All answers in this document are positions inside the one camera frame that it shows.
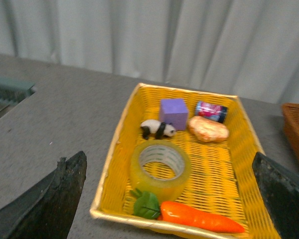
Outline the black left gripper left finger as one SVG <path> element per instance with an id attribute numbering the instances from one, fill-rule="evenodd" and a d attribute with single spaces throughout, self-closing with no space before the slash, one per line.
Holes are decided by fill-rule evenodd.
<path id="1" fill-rule="evenodd" d="M 68 237 L 86 180 L 83 151 L 62 157 L 55 170 L 0 209 L 0 239 Z"/>

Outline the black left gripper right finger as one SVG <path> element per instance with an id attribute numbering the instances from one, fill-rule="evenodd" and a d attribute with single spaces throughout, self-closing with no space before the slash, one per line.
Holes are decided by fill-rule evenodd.
<path id="1" fill-rule="evenodd" d="M 261 152 L 255 154 L 252 169 L 279 236 L 299 239 L 299 175 Z"/>

